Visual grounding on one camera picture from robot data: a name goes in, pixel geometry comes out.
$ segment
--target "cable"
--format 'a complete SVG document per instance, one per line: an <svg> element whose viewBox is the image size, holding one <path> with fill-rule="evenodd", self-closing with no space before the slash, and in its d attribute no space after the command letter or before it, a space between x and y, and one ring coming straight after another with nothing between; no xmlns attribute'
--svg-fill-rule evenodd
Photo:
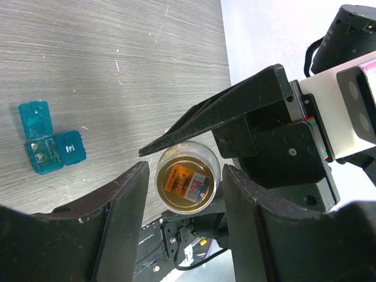
<svg viewBox="0 0 376 282"><path fill-rule="evenodd" d="M210 257L204 258L202 261L200 261L199 263L196 263L192 266L179 266L179 264L177 262L177 254L179 253L179 247L180 247L180 235L178 235L177 237L178 237L177 240L176 240L177 241L177 249L176 249L176 253L175 253L175 256L174 256L174 264L175 264L175 268L177 270L180 270L180 271L192 270L192 269L195 269L196 267L202 266L203 264L207 263L208 261L210 261L213 258L219 256L220 254L223 254L225 251L228 250L228 248L221 249L218 252L212 254Z"/></svg>
<svg viewBox="0 0 376 282"><path fill-rule="evenodd" d="M210 256L210 254L212 253L212 248L213 248L213 244L214 244L214 240L211 239L210 240L210 245L209 245L209 248L207 249L206 253L205 253L205 256L204 256L204 259L208 258Z"/></svg>
<svg viewBox="0 0 376 282"><path fill-rule="evenodd" d="M305 53L305 62L304 62L304 74L306 76L306 78L309 78L311 75L310 75L310 68L311 68L311 63L312 63L312 57L313 57L313 53L318 49L318 47L320 47L322 41L324 40L324 38L320 38L319 40L313 42L311 44L311 46L308 47L306 53Z"/></svg>

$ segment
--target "gray wood grain surface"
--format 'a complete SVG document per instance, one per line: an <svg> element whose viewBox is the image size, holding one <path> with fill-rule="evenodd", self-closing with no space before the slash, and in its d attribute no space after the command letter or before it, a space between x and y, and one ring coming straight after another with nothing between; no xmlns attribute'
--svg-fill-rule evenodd
<svg viewBox="0 0 376 282"><path fill-rule="evenodd" d="M3 0L0 13L0 204L25 213L112 181L191 105L230 86L219 0ZM33 100L49 103L54 133L81 132L87 160L33 171L17 109ZM210 134L199 140L215 148ZM144 224L164 210L159 156L142 158Z"/></svg>

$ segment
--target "camera lens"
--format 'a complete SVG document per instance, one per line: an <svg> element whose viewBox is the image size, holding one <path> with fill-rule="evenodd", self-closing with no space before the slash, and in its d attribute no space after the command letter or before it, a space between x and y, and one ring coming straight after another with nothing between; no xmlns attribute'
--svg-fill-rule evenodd
<svg viewBox="0 0 376 282"><path fill-rule="evenodd" d="M351 96L355 99L355 100L358 100L359 98L359 91L358 91L358 88L357 86L355 85L354 82L350 81L348 83L348 88L350 90L350 93L351 93Z"/></svg>
<svg viewBox="0 0 376 282"><path fill-rule="evenodd" d="M370 131L370 123L368 122L367 118L365 117L365 115L363 115L362 113L359 115L359 119L360 119L360 124L362 125L362 127L364 128L365 131Z"/></svg>

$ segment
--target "label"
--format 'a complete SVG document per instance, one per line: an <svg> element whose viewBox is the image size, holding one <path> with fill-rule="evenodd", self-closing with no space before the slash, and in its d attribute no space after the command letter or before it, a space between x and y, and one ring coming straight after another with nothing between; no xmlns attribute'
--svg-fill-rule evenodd
<svg viewBox="0 0 376 282"><path fill-rule="evenodd" d="M174 164L164 189L191 202L201 203L209 188L210 179L179 164Z"/></svg>

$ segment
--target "white wall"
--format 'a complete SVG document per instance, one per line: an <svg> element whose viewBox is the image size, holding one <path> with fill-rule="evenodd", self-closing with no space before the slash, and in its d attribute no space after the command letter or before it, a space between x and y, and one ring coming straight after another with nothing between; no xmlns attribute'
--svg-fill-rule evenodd
<svg viewBox="0 0 376 282"><path fill-rule="evenodd" d="M232 84L275 63L289 80L304 78L307 47L325 35L343 4L376 6L374 0L221 0ZM344 205L376 200L376 187L361 169L331 164Z"/></svg>

